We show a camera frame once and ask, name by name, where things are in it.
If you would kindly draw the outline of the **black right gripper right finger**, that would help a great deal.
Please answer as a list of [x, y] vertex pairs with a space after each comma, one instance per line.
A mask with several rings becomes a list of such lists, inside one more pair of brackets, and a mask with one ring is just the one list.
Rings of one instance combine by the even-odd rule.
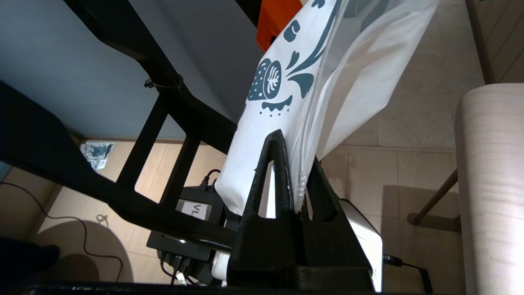
[[301, 208], [303, 246], [296, 283], [303, 290], [374, 291], [373, 269], [318, 159]]

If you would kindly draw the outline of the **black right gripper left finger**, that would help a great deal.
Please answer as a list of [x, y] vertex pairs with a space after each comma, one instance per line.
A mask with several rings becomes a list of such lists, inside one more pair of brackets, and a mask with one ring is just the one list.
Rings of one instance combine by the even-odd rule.
[[[269, 163], [275, 167], [275, 218], [259, 215]], [[298, 287], [296, 217], [285, 137], [266, 136], [228, 261], [229, 287]]]

